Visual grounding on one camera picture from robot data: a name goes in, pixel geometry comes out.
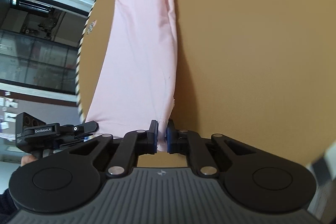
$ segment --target folded garment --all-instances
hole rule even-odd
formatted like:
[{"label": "folded garment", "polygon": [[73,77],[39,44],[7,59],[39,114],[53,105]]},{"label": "folded garment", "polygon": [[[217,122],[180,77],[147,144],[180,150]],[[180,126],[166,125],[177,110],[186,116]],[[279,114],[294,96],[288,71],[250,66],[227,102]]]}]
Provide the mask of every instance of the folded garment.
[{"label": "folded garment", "polygon": [[157,120],[158,149],[165,150],[176,66],[174,0],[115,0],[109,44],[86,117],[99,123],[96,135],[123,137]]}]

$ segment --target pink pants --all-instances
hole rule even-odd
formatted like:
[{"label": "pink pants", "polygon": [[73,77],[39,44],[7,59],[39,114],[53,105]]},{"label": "pink pants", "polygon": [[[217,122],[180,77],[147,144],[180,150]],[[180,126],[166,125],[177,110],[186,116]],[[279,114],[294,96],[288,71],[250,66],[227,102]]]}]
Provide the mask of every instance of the pink pants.
[{"label": "pink pants", "polygon": [[115,0],[109,44],[86,121],[99,123],[98,135],[123,137],[148,130],[151,120],[157,120],[158,149],[165,150],[176,65],[174,0]]}]

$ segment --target white paper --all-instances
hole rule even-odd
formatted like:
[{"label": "white paper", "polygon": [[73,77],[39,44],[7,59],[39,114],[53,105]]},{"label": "white paper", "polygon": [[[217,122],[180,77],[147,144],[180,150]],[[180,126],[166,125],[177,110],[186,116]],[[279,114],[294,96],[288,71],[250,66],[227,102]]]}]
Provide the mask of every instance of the white paper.
[{"label": "white paper", "polygon": [[17,116],[17,114],[15,113],[9,113],[9,112],[5,112],[4,113],[4,120],[5,122],[15,122],[15,117]]},{"label": "white paper", "polygon": [[18,107],[18,103],[14,102],[14,99],[6,98],[5,107],[14,107],[14,108],[17,108]]},{"label": "white paper", "polygon": [[0,123],[0,125],[1,125],[1,129],[9,128],[9,123],[8,122],[2,122],[2,123]]}]

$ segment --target brown tabletop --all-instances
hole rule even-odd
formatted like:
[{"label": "brown tabletop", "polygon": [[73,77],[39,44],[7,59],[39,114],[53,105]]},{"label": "brown tabletop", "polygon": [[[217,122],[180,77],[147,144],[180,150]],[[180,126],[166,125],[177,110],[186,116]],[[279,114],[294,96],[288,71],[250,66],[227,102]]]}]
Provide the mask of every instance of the brown tabletop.
[{"label": "brown tabletop", "polygon": [[[175,0],[178,69],[172,118],[307,164],[336,139],[335,0]],[[84,35],[80,96],[88,112],[114,0],[97,0]],[[157,165],[141,157],[140,165]],[[170,158],[171,165],[185,165]]]}]

